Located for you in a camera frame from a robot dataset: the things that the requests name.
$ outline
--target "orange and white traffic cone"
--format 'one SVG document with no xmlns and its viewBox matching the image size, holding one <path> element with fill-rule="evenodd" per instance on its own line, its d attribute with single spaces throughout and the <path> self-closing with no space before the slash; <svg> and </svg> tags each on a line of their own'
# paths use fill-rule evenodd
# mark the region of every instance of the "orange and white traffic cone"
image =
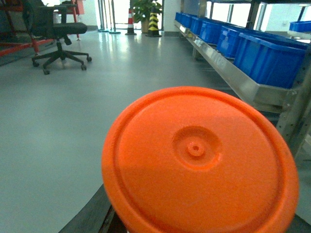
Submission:
<svg viewBox="0 0 311 233">
<path fill-rule="evenodd" d="M 132 15 L 132 9 L 128 9 L 128 26 L 127 26 L 127 33 L 126 35 L 137 35 L 134 32 L 134 24 L 133 24 L 133 15 Z"/>
</svg>

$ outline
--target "office chair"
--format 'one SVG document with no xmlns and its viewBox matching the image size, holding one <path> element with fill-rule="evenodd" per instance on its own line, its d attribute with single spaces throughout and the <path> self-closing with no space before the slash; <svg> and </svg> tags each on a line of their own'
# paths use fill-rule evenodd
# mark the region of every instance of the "office chair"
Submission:
<svg viewBox="0 0 311 233">
<path fill-rule="evenodd" d="M 66 58 L 72 59 L 81 63 L 81 69 L 86 70 L 84 62 L 75 57 L 75 55 L 84 55 L 88 62 L 92 61 L 92 58 L 88 53 L 66 51 L 62 49 L 60 39 L 64 38 L 65 44 L 70 45 L 71 41 L 68 38 L 68 34 L 83 34 L 87 31 L 87 26 L 83 23 L 66 23 L 67 20 L 67 8 L 75 7 L 75 5 L 63 4 L 57 6 L 45 6 L 41 0 L 22 0 L 23 3 L 23 20 L 25 22 L 27 31 L 34 36 L 41 36 L 45 39 L 55 39 L 57 45 L 57 51 L 47 53 L 44 55 L 38 55 L 32 58 L 33 66 L 39 66 L 36 60 L 49 58 L 43 64 L 44 74 L 49 74 L 47 66 L 60 58 L 65 60 Z M 58 10 L 61 13 L 61 23 L 53 23 L 53 11 Z"/>
</svg>

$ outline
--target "epoxy floor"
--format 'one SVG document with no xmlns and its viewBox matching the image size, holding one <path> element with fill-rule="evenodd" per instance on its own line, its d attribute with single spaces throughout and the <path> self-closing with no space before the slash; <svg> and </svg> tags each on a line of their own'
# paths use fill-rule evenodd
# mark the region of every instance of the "epoxy floor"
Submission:
<svg viewBox="0 0 311 233">
<path fill-rule="evenodd" d="M 139 97 L 181 85 L 236 96 L 187 40 L 124 34 L 72 36 L 64 49 L 88 52 L 87 71 L 58 60 L 46 76 L 30 57 L 0 67 L 1 233 L 59 232 L 101 186 L 105 135 Z"/>
</svg>

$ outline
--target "blue storage crate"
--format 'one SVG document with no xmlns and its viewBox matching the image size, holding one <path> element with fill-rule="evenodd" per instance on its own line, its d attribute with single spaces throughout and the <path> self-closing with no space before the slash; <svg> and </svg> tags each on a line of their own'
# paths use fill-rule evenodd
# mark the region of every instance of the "blue storage crate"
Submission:
<svg viewBox="0 0 311 233">
<path fill-rule="evenodd" d="M 295 32 L 311 32 L 311 21 L 291 22 L 290 30 Z"/>
<path fill-rule="evenodd" d="M 192 23 L 192 16 L 194 15 L 182 13 L 181 24 L 186 28 L 190 28 Z"/>
<path fill-rule="evenodd" d="M 259 84 L 291 88 L 306 50 L 295 43 L 240 33 L 234 65 Z"/>
<path fill-rule="evenodd" d="M 181 23 L 181 13 L 180 12 L 176 12 L 175 20 L 177 22 Z"/>
<path fill-rule="evenodd" d="M 208 19 L 208 18 L 198 18 L 195 16 L 192 16 L 192 22 L 191 22 L 191 27 L 190 27 L 190 31 L 193 32 L 196 35 L 199 35 L 201 32 L 201 28 L 202 28 L 202 23 L 206 22 L 206 21 L 213 21 L 212 19 Z"/>
<path fill-rule="evenodd" d="M 199 37 L 206 43 L 217 45 L 223 24 L 220 22 L 202 22 Z"/>
<path fill-rule="evenodd" d="M 228 27 L 223 26 L 222 31 L 219 37 L 219 41 L 217 44 L 217 50 L 221 52 L 225 57 L 228 58 L 234 58 L 237 49 L 241 40 L 241 37 L 239 36 L 240 33 L 244 33 L 247 35 L 252 35 L 257 38 L 272 38 L 277 39 L 280 41 L 296 44 L 296 48 L 305 50 L 307 48 L 307 44 L 291 40 L 288 38 L 285 38 L 280 35 L 274 35 L 270 33 L 264 33 L 260 31 L 255 31 L 251 29 L 245 29 L 245 28 L 237 28 L 237 27 Z"/>
</svg>

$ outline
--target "chair seat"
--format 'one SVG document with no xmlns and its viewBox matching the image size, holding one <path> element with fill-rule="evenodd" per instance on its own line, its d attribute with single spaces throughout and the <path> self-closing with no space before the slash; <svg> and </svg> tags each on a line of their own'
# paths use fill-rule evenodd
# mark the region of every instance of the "chair seat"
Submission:
<svg viewBox="0 0 311 233">
<path fill-rule="evenodd" d="M 56 23 L 53 25 L 56 35 L 83 34 L 87 31 L 87 25 L 83 23 Z"/>
</svg>

